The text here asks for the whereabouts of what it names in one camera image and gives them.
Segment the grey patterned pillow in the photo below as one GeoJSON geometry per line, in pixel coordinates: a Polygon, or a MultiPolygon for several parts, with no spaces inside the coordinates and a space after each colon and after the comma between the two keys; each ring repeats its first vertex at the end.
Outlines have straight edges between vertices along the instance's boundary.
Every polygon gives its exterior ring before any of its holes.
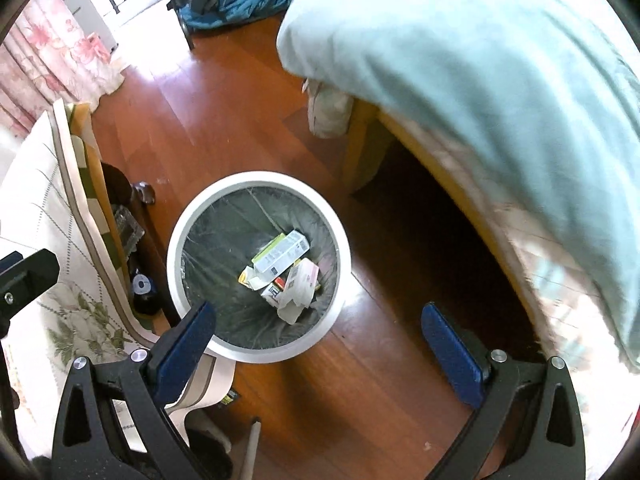
{"type": "Polygon", "coordinates": [[[344,136],[352,116],[354,98],[321,81],[306,79],[303,92],[307,96],[309,131],[320,139],[344,136]]]}

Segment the pink floral curtain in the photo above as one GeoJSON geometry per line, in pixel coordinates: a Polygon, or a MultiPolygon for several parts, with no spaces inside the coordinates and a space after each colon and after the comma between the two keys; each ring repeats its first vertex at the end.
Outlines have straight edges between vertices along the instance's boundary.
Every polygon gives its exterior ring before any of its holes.
{"type": "Polygon", "coordinates": [[[19,138],[57,100],[90,110],[124,76],[63,0],[29,0],[1,44],[1,125],[19,138]]]}

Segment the wooden bed frame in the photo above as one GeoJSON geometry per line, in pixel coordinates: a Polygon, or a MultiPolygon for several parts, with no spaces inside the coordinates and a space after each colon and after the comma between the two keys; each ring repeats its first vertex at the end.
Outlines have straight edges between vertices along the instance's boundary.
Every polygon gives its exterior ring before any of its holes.
{"type": "Polygon", "coordinates": [[[349,187],[399,246],[378,266],[395,292],[433,300],[488,346],[525,360],[540,350],[524,278],[488,214],[433,154],[373,105],[355,104],[344,171],[349,187]]]}

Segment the white medicine box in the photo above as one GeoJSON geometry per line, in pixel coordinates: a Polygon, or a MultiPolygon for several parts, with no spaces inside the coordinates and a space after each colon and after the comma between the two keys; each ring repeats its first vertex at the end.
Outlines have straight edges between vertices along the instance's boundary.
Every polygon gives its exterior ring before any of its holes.
{"type": "Polygon", "coordinates": [[[259,274],[277,278],[308,252],[306,236],[298,231],[281,233],[252,259],[253,268],[259,274]]]}

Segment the teal bed quilt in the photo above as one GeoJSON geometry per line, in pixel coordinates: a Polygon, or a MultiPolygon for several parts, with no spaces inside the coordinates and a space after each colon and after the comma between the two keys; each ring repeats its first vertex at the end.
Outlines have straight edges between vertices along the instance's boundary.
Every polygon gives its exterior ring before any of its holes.
{"type": "Polygon", "coordinates": [[[283,67],[467,146],[639,356],[639,52],[608,0],[293,0],[283,67]]]}

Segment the white round trash bin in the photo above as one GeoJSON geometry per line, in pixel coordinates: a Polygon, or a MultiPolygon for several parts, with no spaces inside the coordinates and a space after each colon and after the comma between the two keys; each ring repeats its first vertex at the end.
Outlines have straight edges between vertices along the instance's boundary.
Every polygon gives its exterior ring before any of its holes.
{"type": "Polygon", "coordinates": [[[167,279],[180,315],[210,304],[207,353],[267,364],[306,352],[343,309],[352,255],[329,203],[286,174],[224,177],[180,214],[167,279]]]}

